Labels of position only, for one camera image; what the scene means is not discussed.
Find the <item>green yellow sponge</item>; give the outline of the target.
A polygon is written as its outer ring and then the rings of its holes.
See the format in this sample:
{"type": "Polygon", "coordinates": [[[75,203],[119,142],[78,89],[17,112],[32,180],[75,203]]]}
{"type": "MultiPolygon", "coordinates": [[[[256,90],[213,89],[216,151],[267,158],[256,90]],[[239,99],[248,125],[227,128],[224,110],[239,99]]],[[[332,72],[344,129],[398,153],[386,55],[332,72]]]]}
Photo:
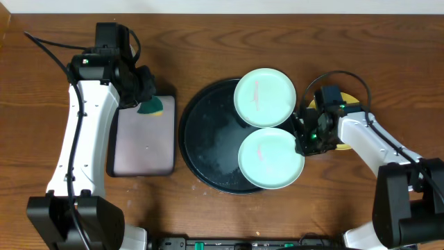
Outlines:
{"type": "Polygon", "coordinates": [[[153,96],[151,100],[140,103],[137,113],[141,115],[160,116],[162,115],[163,110],[164,107],[161,99],[157,96],[153,96]]]}

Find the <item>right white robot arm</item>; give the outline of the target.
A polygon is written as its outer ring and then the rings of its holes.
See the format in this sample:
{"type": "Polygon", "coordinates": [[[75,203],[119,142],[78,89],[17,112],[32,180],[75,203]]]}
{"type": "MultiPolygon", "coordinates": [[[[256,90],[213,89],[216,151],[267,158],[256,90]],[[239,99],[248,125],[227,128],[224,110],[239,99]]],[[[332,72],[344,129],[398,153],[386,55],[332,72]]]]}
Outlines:
{"type": "Polygon", "coordinates": [[[372,220],[343,234],[349,249],[398,249],[443,239],[443,160],[426,159],[359,104],[302,108],[292,118],[304,156],[349,145],[377,178],[372,220]]]}

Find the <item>yellow plate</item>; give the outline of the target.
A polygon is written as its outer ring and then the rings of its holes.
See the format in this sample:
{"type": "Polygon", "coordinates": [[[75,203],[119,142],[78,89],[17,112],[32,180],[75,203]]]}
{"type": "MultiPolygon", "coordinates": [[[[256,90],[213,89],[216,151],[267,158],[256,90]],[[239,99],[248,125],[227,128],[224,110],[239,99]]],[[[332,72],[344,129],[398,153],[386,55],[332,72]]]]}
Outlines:
{"type": "MultiPolygon", "coordinates": [[[[345,92],[342,92],[342,93],[341,93],[341,97],[342,97],[342,99],[343,99],[347,104],[351,104],[351,103],[359,103],[359,100],[358,100],[357,98],[355,98],[354,96],[352,96],[352,95],[350,95],[350,94],[347,94],[347,93],[345,93],[345,92]]],[[[312,101],[309,103],[308,107],[309,107],[309,108],[314,108],[314,109],[316,109],[316,103],[315,103],[315,101],[312,100],[312,101]]],[[[350,149],[351,149],[351,146],[348,145],[348,144],[344,144],[344,143],[337,144],[337,146],[336,146],[336,150],[337,150],[337,151],[345,151],[345,150],[350,150],[350,149]]]]}

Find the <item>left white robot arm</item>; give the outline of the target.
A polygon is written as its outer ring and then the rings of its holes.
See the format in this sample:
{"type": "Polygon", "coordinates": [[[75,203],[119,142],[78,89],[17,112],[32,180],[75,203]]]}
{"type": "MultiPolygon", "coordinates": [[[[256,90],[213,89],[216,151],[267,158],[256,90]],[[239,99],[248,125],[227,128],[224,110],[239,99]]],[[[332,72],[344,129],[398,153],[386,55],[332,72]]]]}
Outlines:
{"type": "Polygon", "coordinates": [[[49,249],[147,249],[146,229],[125,223],[105,200],[110,127],[119,104],[112,83],[80,81],[69,89],[62,151],[42,197],[30,197],[26,215],[49,249]]]}

